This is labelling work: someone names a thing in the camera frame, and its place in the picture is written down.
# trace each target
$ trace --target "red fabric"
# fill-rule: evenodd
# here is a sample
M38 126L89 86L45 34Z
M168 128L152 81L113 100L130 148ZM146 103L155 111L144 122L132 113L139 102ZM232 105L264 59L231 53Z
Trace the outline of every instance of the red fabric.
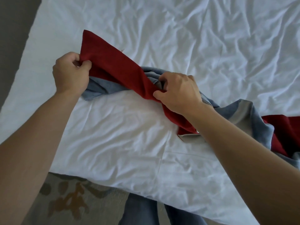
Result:
M267 115L262 119L274 126L271 150L291 157L300 151L300 116Z
M90 60L89 75L119 83L134 90L144 99L154 100L153 92L160 90L145 75L140 66L94 33L84 30L80 61ZM179 126L178 134L197 133L196 129L182 116L163 105L166 117Z

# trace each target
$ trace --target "forearm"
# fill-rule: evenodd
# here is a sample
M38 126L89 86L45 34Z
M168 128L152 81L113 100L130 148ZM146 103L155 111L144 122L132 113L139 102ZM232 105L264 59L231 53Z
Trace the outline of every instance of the forearm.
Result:
M0 145L0 224L20 224L52 164L78 100L55 94Z
M261 224L300 221L300 172L207 105L186 116Z

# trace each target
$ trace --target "jeans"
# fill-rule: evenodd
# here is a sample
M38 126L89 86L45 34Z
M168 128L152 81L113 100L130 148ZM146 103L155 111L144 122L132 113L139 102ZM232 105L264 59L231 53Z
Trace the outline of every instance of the jeans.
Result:
M165 205L171 225L207 225L196 214ZM130 193L118 225L159 225L157 201Z

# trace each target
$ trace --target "patterned rug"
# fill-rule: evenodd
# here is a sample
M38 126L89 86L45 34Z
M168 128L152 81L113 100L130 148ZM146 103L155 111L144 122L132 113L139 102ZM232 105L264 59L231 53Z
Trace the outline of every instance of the patterned rug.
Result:
M22 225L117 225L128 193L84 178L49 173ZM158 204L160 225L170 225ZM217 224L208 221L208 225Z

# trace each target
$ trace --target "wrinkled sheet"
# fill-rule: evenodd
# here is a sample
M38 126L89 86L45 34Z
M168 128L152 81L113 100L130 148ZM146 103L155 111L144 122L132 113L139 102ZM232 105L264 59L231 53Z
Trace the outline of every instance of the wrinkled sheet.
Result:
M221 107L242 98L261 116L299 116L299 12L300 0L43 0L0 113L0 142L53 95L52 66L80 52L84 29L141 66L194 75ZM51 171L255 224L211 148L176 131L160 104L133 91L80 98Z

